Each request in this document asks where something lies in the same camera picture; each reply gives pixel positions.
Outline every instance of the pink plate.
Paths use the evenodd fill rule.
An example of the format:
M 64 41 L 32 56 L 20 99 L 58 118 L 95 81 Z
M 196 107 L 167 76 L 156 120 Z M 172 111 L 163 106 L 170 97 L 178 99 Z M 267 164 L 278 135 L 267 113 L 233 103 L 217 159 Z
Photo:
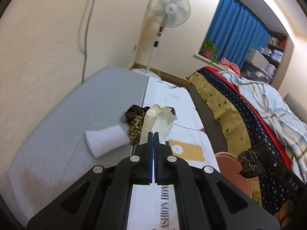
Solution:
M 251 197 L 253 189 L 251 179 L 246 179 L 239 175 L 241 164 L 236 156 L 228 152 L 218 152 L 215 154 L 217 163 L 221 174 L 231 181 L 237 188 L 239 188 L 247 196 Z

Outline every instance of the navy star-patterned cloth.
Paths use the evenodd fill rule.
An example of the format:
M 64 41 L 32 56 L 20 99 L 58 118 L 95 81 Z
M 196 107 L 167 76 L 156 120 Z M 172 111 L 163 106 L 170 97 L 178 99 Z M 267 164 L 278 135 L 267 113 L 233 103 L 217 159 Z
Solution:
M 243 101 L 228 84 L 226 84 L 210 70 L 203 68 L 197 72 L 235 106 L 248 130 L 251 144 L 254 145 L 262 139 L 266 139 L 268 142 L 269 151 L 281 160 L 273 142 L 268 137 L 256 115 L 245 103 L 245 101 Z M 259 183 L 262 207 L 272 215 L 276 214 L 280 210 L 281 206 L 288 200 L 288 190 L 283 187 L 275 174 L 271 173 L 270 170 L 266 175 L 259 177 Z

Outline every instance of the standing fan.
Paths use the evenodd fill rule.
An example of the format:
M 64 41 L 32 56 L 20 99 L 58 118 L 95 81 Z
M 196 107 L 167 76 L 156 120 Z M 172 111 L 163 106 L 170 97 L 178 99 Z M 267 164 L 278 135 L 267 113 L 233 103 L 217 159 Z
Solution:
M 143 69 L 132 69 L 132 71 L 161 79 L 155 73 L 150 72 L 149 68 L 154 52 L 158 47 L 162 37 L 162 32 L 165 27 L 177 27 L 183 24 L 189 18 L 191 5 L 188 0 L 150 0 L 148 11 L 149 14 L 154 18 L 154 21 L 161 27 L 157 33 L 156 41 L 153 44 L 146 70 L 144 71 Z

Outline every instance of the wooden baseboard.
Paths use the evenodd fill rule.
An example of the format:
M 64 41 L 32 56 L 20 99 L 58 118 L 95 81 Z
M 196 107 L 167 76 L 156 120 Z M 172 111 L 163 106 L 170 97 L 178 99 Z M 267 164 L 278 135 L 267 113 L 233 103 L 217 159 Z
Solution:
M 143 68 L 143 69 L 146 69 L 146 66 L 144 65 L 141 65 L 141 64 L 138 64 L 138 63 L 134 63 L 130 68 L 129 70 L 131 69 L 134 69 L 134 68 Z M 179 86 L 179 87 L 185 87 L 187 88 L 188 87 L 188 81 L 187 80 L 184 80 L 184 79 L 181 79 L 181 78 L 178 78 L 174 75 L 171 75 L 169 73 L 165 73 L 165 72 L 162 72 L 162 71 L 158 71 L 157 69 L 154 69 L 154 68 L 150 68 L 150 71 L 152 71 L 153 73 L 159 75 L 161 77 L 162 80 L 166 81 L 166 82 L 169 82 L 169 83 L 172 83 L 176 86 Z

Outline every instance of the white shelf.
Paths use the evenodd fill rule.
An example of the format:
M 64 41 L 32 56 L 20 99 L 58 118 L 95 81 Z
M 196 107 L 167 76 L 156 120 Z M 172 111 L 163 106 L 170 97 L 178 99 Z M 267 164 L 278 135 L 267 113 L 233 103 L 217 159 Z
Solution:
M 213 65 L 214 67 L 217 67 L 217 68 L 220 69 L 221 71 L 225 71 L 225 72 L 227 72 L 227 73 L 229 73 L 229 74 L 233 74 L 233 73 L 229 72 L 226 68 L 220 66 L 220 65 L 217 64 L 216 62 L 213 62 L 213 61 L 211 61 L 211 60 L 205 58 L 204 56 L 201 56 L 201 55 L 198 54 L 198 53 L 195 53 L 194 55 L 195 55 L 196 57 L 202 59 L 202 60 L 205 61 L 206 63 L 209 63 L 210 65 Z

